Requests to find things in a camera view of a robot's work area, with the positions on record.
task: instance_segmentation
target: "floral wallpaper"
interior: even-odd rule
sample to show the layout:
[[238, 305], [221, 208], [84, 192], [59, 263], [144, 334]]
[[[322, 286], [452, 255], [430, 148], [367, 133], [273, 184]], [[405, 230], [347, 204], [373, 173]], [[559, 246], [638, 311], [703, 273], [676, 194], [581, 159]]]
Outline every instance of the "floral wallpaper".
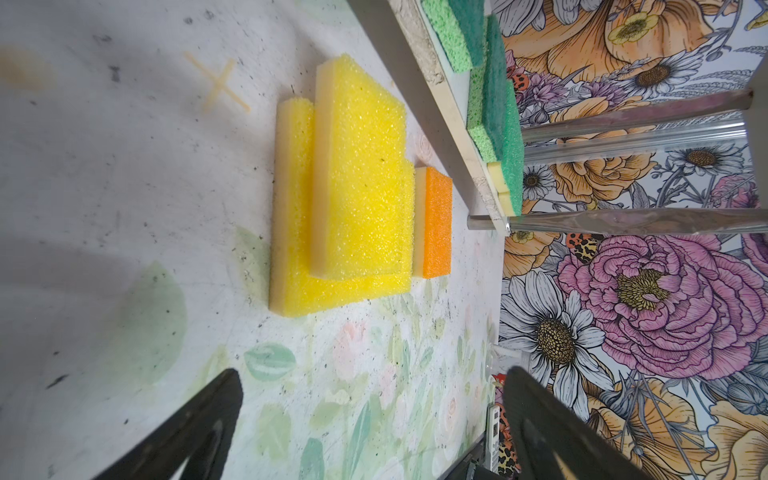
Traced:
[[[760, 206], [744, 141], [523, 181], [527, 211]], [[768, 475], [764, 235], [518, 231], [503, 271], [499, 344], [530, 353], [530, 373], [651, 478]], [[517, 472], [509, 437], [502, 467]]]
[[[493, 3], [524, 127], [742, 88], [768, 51], [762, 1]], [[524, 213], [760, 206], [746, 140], [526, 167], [523, 195]], [[768, 478], [764, 235], [514, 232], [503, 277], [499, 343], [651, 478]]]
[[492, 4], [523, 127], [742, 88], [768, 51], [764, 0]]

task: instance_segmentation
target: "white daisy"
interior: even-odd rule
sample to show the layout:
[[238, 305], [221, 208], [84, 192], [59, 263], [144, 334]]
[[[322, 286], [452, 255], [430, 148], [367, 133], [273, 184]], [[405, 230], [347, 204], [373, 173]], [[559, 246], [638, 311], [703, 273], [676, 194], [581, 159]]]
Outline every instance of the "white daisy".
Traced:
[[523, 199], [540, 200], [554, 187], [554, 177], [547, 165], [526, 167], [523, 174]]
[[564, 301], [553, 279], [531, 271], [509, 280], [509, 293], [502, 295], [499, 345], [531, 354], [530, 373], [543, 386], [554, 378], [554, 396], [582, 420], [587, 420], [587, 394], [581, 378], [603, 390], [613, 382], [587, 349], [602, 345], [605, 332], [591, 326], [592, 312], [581, 308], [576, 290]]
[[673, 150], [668, 152], [667, 159], [675, 167], [682, 167], [686, 175], [731, 175], [744, 170], [741, 150], [734, 144]]
[[620, 82], [619, 85], [628, 92], [629, 96], [641, 95], [643, 99], [660, 97], [693, 77], [699, 71], [702, 61], [701, 53], [689, 54], [683, 50], [660, 61], [650, 70], [642, 71]]

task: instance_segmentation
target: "daisy center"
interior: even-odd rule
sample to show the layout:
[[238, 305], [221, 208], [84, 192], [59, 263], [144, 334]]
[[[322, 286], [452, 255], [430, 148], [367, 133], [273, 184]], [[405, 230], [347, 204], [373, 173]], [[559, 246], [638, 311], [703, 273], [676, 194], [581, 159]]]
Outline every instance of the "daisy center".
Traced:
[[528, 174], [523, 178], [523, 185], [529, 188], [538, 187], [540, 183], [541, 181], [539, 180], [538, 175]]
[[648, 88], [660, 84], [672, 73], [672, 69], [666, 65], [656, 65], [651, 70], [641, 72], [635, 77], [634, 82], [638, 87]]
[[657, 283], [663, 275], [656, 270], [641, 270], [640, 274], [632, 277], [619, 275], [619, 300], [637, 310], [653, 310], [657, 303], [670, 295]]
[[706, 150], [692, 150], [685, 156], [685, 161], [697, 167], [711, 167], [717, 163], [717, 156]]
[[618, 33], [619, 38], [629, 38], [646, 29], [647, 21], [643, 18], [627, 23]]
[[563, 322], [547, 319], [538, 324], [538, 346], [544, 355], [557, 365], [573, 362], [576, 358], [571, 331]]

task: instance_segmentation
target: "orange flower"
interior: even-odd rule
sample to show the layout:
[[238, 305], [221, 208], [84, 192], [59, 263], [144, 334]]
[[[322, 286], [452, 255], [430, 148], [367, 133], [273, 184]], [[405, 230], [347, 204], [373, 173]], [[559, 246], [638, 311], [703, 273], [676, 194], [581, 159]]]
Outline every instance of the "orange flower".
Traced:
[[[710, 452], [704, 448], [701, 435], [673, 433], [667, 427], [676, 425], [680, 431], [698, 430], [694, 408], [686, 399], [669, 390], [662, 390], [664, 383], [659, 379], [648, 379], [647, 382], [658, 398], [658, 407], [646, 399], [642, 407], [643, 415], [635, 406], [625, 419], [602, 401], [588, 396], [588, 425], [654, 480], [681, 480], [681, 477], [690, 475], [683, 454], [695, 473], [703, 475], [701, 461]], [[615, 388], [621, 391], [621, 382]]]
[[717, 450], [701, 462], [706, 480], [758, 480], [768, 475], [768, 416], [747, 415], [728, 402], [710, 410], [717, 423], [707, 430]]
[[[629, 97], [619, 104], [617, 110], [641, 107], [650, 102], [639, 101], [641, 97]], [[553, 114], [552, 123], [572, 120], [601, 114], [608, 109], [608, 101], [603, 97], [588, 98]], [[653, 130], [654, 126], [614, 130], [601, 134], [578, 135], [567, 139], [558, 138], [558, 143], [586, 141], [592, 138], [616, 137], [632, 133]], [[615, 200], [621, 192], [629, 188], [632, 182], [642, 178], [656, 162], [650, 161], [654, 154], [637, 154], [626, 157], [610, 157], [587, 160], [584, 162], [567, 162], [551, 165], [558, 193], [563, 194], [569, 202], [584, 202], [593, 204], [597, 200]]]
[[722, 5], [722, 0], [702, 0], [701, 5], [695, 0], [605, 0], [593, 12], [581, 9], [573, 23], [563, 25], [554, 15], [552, 0], [544, 0], [544, 28], [537, 31], [530, 25], [506, 37], [505, 47], [527, 71], [564, 78], [586, 66], [576, 82], [650, 58], [631, 72], [634, 76], [662, 58], [705, 43], [712, 28], [704, 21], [703, 8], [711, 11], [718, 2]]
[[549, 246], [559, 233], [518, 231], [504, 240], [504, 277], [525, 275], [541, 266], [549, 255]]

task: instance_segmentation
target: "ladybug illustration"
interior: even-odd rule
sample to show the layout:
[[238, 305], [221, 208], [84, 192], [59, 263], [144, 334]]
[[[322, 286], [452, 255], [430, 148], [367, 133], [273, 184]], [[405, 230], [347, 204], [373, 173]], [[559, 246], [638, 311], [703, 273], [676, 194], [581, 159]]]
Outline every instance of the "ladybug illustration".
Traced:
[[510, 77], [512, 85], [515, 87], [515, 91], [526, 91], [531, 85], [531, 80], [524, 73], [516, 73]]

